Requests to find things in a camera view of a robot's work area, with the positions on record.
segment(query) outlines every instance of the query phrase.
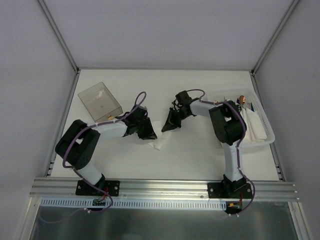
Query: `white table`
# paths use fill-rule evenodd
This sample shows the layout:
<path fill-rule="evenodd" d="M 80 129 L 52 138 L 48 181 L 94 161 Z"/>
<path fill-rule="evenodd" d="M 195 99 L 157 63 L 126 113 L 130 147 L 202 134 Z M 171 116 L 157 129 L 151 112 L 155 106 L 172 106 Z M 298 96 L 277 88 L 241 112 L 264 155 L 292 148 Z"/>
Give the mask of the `white table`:
<path fill-rule="evenodd" d="M 76 119 L 92 123 L 93 119 L 78 97 L 78 93 L 104 82 L 123 112 L 131 110 L 135 98 L 147 92 L 144 106 L 151 121 L 165 121 L 175 95 L 183 90 L 216 90 L 225 84 L 252 86 L 247 71 L 198 70 L 82 70 L 72 99 L 64 131 Z M 192 97 L 200 92 L 191 92 Z M 278 181 L 278 174 L 269 145 L 243 150 L 243 168 L 255 181 Z M 221 180 L 225 158 L 210 119 L 202 116 L 183 120 L 160 151 L 151 148 L 136 134 L 100 142 L 92 156 L 98 170 L 106 178 Z M 52 177 L 76 177 L 62 167 L 57 156 Z"/>

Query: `gray wall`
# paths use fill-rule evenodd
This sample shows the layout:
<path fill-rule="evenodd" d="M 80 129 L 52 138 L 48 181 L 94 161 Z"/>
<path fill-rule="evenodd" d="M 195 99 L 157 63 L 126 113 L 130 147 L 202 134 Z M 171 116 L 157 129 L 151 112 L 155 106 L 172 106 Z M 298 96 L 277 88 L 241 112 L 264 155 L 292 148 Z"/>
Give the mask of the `gray wall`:
<path fill-rule="evenodd" d="M 303 0 L 257 73 L 287 180 L 320 239 L 320 1 Z"/>
<path fill-rule="evenodd" d="M 74 73 L 35 0 L 0 7 L 0 238 L 13 239 L 47 165 Z"/>
<path fill-rule="evenodd" d="M 292 0 L 46 0 L 79 67 L 251 70 Z"/>

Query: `white plastic bin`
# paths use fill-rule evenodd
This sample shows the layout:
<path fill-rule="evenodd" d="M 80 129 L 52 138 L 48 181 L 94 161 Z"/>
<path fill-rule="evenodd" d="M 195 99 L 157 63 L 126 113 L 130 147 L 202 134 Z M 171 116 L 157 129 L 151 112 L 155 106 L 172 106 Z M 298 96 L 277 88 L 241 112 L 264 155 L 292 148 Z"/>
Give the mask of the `white plastic bin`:
<path fill-rule="evenodd" d="M 243 143 L 243 148 L 251 148 L 251 147 L 257 147 L 262 146 L 266 144 L 271 144 L 275 141 L 275 134 L 274 131 L 271 128 L 271 125 L 269 123 L 269 120 L 266 116 L 266 113 L 258 99 L 258 96 L 256 95 L 255 91 L 250 87 L 245 86 L 228 86 L 228 87 L 220 87 L 217 90 L 213 91 L 207 91 L 204 100 L 207 98 L 208 101 L 219 101 L 223 102 L 224 99 L 230 99 L 237 102 L 237 98 L 239 96 L 245 96 L 245 105 L 247 103 L 252 103 L 252 106 L 254 108 L 254 111 L 258 114 L 264 131 L 266 133 L 267 138 L 263 142 L 252 142 L 252 143 Z"/>

